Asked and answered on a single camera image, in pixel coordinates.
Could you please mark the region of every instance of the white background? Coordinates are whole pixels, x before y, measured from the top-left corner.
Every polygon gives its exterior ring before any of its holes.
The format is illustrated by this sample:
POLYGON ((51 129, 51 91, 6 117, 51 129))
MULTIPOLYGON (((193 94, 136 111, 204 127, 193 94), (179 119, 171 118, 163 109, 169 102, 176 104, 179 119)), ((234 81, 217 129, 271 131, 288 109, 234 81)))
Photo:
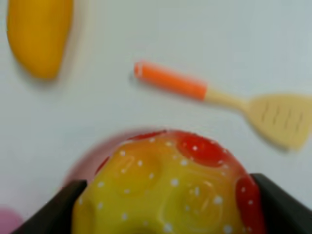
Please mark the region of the white background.
POLYGON ((34 82, 15 63, 0 0, 0 204, 25 218, 57 191, 90 147, 138 126, 218 140, 312 208, 312 142, 265 143, 238 113, 131 82, 146 59, 251 98, 312 93, 310 0, 76 0, 59 80, 34 82))

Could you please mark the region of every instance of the red spot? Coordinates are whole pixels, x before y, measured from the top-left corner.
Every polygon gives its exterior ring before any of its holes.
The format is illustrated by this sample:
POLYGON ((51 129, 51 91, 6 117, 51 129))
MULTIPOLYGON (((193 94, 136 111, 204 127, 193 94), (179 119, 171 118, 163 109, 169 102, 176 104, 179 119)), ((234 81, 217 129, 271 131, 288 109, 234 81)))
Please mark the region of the red spot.
POLYGON ((179 151, 199 164, 219 167, 224 162, 233 161, 234 157, 215 141, 185 132, 177 132, 177 135, 179 151))
POLYGON ((100 166, 97 168, 95 175, 102 169, 102 167, 108 162, 109 157, 107 157, 106 159, 104 159, 104 161, 100 164, 100 166))
POLYGON ((266 227, 261 207, 260 191, 254 180, 245 175, 236 184, 236 203, 240 217, 253 234, 265 234, 266 227))
POLYGON ((147 139, 147 138, 158 136, 158 135, 166 133, 166 132, 167 132, 167 130, 162 130, 162 131, 158 131, 158 132, 141 134, 141 135, 138 135, 138 136, 131 137, 128 140, 143 140, 143 139, 147 139))

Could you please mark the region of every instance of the toy spatula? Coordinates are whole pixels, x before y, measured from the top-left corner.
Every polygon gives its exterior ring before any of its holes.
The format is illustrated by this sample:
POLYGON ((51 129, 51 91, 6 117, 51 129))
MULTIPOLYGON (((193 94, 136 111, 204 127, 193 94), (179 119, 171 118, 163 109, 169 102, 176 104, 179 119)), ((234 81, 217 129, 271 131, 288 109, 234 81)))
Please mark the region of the toy spatula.
POLYGON ((312 98, 308 96, 269 94, 245 101, 152 63, 136 63, 134 73, 138 79, 169 91, 240 110, 266 139, 280 147, 298 150, 309 136, 312 98))

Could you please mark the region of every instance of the dimpled surface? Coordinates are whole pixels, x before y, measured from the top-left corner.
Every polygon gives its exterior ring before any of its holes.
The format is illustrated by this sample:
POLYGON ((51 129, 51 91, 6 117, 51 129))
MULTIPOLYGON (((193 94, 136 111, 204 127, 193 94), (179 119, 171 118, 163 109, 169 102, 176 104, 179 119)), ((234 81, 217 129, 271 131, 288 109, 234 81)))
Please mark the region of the dimpled surface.
POLYGON ((264 234, 265 226, 259 190, 227 150, 162 131, 116 149, 76 201, 72 233, 264 234))

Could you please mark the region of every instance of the white dot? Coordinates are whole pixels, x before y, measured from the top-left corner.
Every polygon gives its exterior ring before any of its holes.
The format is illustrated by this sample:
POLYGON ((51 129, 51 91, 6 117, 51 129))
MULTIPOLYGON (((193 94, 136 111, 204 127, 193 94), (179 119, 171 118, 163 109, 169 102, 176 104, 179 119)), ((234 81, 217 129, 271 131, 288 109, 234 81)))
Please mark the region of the white dot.
POLYGON ((122 220, 127 220, 127 219, 128 219, 127 213, 122 213, 121 219, 122 219, 122 220))
POLYGON ((103 208, 103 202, 99 202, 98 205, 97 205, 97 208, 100 210, 103 208))
POLYGON ((223 227, 223 232, 225 234, 231 234, 231 233, 233 233, 233 228, 230 225, 225 225, 223 227))
POLYGON ((188 162, 188 160, 186 160, 186 159, 182 159, 182 160, 181 160, 181 165, 182 165, 182 166, 186 166, 188 163, 189 163, 189 162, 188 162))
POLYGON ((172 180, 171 180, 171 185, 172 185, 173 187, 178 186, 178 185, 179 185, 179 180, 178 180, 178 179, 172 179, 172 180))
POLYGON ((172 232, 172 226, 169 223, 166 223, 164 226, 164 233, 170 233, 172 232))
POLYGON ((195 196, 199 196, 199 187, 195 188, 194 194, 195 194, 195 196))
POLYGON ((99 188, 102 188, 104 185, 105 185, 104 182, 99 182, 99 183, 97 184, 97 186, 98 186, 99 188))
POLYGON ((223 198, 220 196, 216 196, 214 198, 214 204, 222 204, 223 203, 223 198))

